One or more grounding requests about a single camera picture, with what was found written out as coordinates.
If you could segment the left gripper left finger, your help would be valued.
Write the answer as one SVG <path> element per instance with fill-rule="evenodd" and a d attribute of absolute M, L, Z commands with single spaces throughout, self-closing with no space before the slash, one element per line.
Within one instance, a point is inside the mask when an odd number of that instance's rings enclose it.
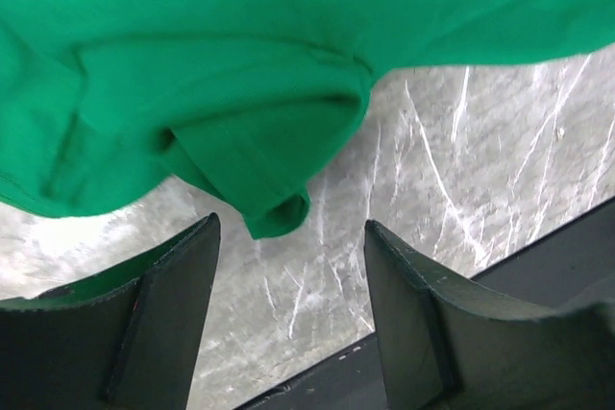
<path fill-rule="evenodd" d="M 185 408 L 219 248 L 212 214 L 93 276 L 2 301 L 2 407 Z"/>

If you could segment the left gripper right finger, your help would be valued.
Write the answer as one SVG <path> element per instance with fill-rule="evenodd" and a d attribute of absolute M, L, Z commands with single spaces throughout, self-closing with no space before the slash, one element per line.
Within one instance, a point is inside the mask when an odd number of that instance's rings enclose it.
<path fill-rule="evenodd" d="M 610 409 L 614 306 L 556 311 L 463 277 L 376 221 L 364 258 L 392 409 Z"/>

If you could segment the green t shirt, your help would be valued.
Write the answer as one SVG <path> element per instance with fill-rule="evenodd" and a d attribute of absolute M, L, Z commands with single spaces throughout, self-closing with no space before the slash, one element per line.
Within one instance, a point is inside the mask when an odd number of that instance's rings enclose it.
<path fill-rule="evenodd" d="M 1 200 L 92 216 L 177 176 L 281 236 L 389 71 L 613 40 L 614 0 L 1 0 Z"/>

